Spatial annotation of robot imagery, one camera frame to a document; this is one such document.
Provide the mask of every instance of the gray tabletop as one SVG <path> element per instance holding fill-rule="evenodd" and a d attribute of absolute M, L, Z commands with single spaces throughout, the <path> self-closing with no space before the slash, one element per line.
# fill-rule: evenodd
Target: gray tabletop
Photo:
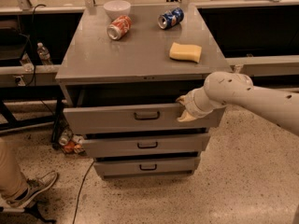
<path fill-rule="evenodd" d="M 86 8 L 56 79 L 59 82 L 119 82 L 189 79 L 214 71 L 231 71 L 197 8 L 181 7 L 185 18 L 162 30 L 157 19 L 177 4 L 132 6 L 132 27 L 121 40 L 111 40 L 111 20 L 103 7 Z M 173 44 L 201 46 L 200 63 L 169 58 Z"/>

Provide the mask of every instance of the floor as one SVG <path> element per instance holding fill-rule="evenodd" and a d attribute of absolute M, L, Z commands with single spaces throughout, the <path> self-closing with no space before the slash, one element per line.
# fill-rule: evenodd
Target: floor
<path fill-rule="evenodd" d="M 48 114 L 43 105 L 12 105 L 20 117 Z M 2 133 L 28 177 L 60 177 L 38 196 L 45 218 L 73 223 L 82 178 L 92 160 L 65 156 L 50 143 L 51 125 Z M 299 224 L 298 137 L 237 106 L 190 176 L 102 180 L 92 168 L 78 199 L 77 224 Z M 26 214 L 0 214 L 1 224 L 41 223 Z"/>

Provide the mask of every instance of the black handle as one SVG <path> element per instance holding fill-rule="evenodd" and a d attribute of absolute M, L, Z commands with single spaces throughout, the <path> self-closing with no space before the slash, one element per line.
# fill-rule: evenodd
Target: black handle
<path fill-rule="evenodd" d="M 134 113 L 134 118 L 136 120 L 154 120 L 154 119 L 158 119 L 159 117 L 160 117 L 159 111 L 155 112 L 153 116 L 143 116 L 143 117 L 142 115 L 138 115 L 136 112 Z"/>
<path fill-rule="evenodd" d="M 154 142 L 154 143 L 152 143 L 152 145 L 151 144 L 149 144 L 149 145 L 142 145 L 142 143 L 137 143 L 137 146 L 138 146 L 138 148 L 140 148 L 140 149 L 145 149 L 145 148 L 156 148 L 157 146 L 158 146 L 158 142 Z"/>
<path fill-rule="evenodd" d="M 143 167 L 142 164 L 139 165 L 141 171 L 154 171 L 157 169 L 157 164 L 152 164 L 152 167 Z"/>

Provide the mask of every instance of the white bowl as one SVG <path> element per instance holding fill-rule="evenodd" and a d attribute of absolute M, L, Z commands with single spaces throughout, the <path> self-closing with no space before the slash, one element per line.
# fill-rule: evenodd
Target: white bowl
<path fill-rule="evenodd" d="M 112 20 L 116 20 L 121 15 L 129 15 L 131 4 L 123 0 L 114 0 L 105 3 L 104 10 Z"/>

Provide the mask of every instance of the blue soda can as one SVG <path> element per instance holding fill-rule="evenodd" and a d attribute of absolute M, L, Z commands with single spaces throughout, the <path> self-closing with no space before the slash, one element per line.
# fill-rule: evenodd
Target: blue soda can
<path fill-rule="evenodd" d="M 184 19 L 184 12 L 181 8 L 177 7 L 174 10 L 166 11 L 158 18 L 158 24 L 162 29 L 171 28 L 179 24 Z"/>

